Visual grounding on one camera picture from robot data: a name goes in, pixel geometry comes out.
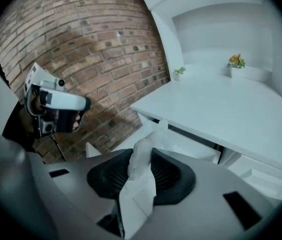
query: plant pot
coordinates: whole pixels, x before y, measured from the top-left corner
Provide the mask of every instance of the plant pot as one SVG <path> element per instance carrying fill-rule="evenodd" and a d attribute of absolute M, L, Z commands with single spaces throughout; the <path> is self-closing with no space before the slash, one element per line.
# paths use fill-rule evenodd
<path fill-rule="evenodd" d="M 231 78 L 245 78 L 265 82 L 271 75 L 270 71 L 257 67 L 246 66 L 243 68 L 231 67 Z"/>
<path fill-rule="evenodd" d="M 174 80 L 180 81 L 180 77 L 181 77 L 180 74 L 173 73 L 173 79 L 174 79 Z"/>

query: black cable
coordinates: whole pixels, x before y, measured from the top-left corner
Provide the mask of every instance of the black cable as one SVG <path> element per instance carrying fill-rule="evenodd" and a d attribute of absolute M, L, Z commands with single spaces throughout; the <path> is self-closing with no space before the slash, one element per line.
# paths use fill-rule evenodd
<path fill-rule="evenodd" d="M 65 155 L 63 154 L 63 152 L 61 151 L 61 148 L 59 147 L 59 144 L 57 143 L 55 137 L 53 135 L 50 135 L 50 138 L 53 140 L 54 144 L 56 145 L 57 149 L 59 150 L 62 159 L 66 162 L 67 159 L 66 159 Z"/>

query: brick wall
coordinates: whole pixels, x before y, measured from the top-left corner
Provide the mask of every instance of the brick wall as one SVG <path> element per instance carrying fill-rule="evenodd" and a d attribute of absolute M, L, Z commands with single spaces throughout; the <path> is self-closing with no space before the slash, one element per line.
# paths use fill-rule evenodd
<path fill-rule="evenodd" d="M 14 0 L 0 18 L 0 63 L 20 100 L 34 61 L 92 100 L 77 132 L 55 136 L 70 161 L 86 142 L 104 154 L 125 140 L 141 125 L 130 104 L 168 82 L 143 0 Z M 34 148 L 46 163 L 60 161 L 49 138 Z"/>

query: white tissue paper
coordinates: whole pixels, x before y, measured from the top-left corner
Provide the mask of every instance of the white tissue paper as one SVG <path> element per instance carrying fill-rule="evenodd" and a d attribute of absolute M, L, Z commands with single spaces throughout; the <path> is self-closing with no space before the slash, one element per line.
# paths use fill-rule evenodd
<path fill-rule="evenodd" d="M 162 142 L 167 129 L 168 122 L 162 120 L 154 132 L 134 144 L 127 168 L 129 178 L 119 194 L 124 239 L 130 239 L 153 211 L 157 192 L 151 172 L 151 153 L 152 148 Z"/>

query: white device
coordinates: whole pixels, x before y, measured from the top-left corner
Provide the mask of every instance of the white device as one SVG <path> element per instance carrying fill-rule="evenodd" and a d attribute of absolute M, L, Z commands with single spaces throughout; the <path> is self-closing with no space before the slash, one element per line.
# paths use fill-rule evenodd
<path fill-rule="evenodd" d="M 77 115 L 81 122 L 90 108 L 88 97 L 65 92 L 66 82 L 39 66 L 36 62 L 28 73 L 23 86 L 28 113 L 34 118 L 34 135 L 37 138 L 53 133 L 71 133 Z M 32 97 L 39 96 L 42 111 L 36 112 Z"/>

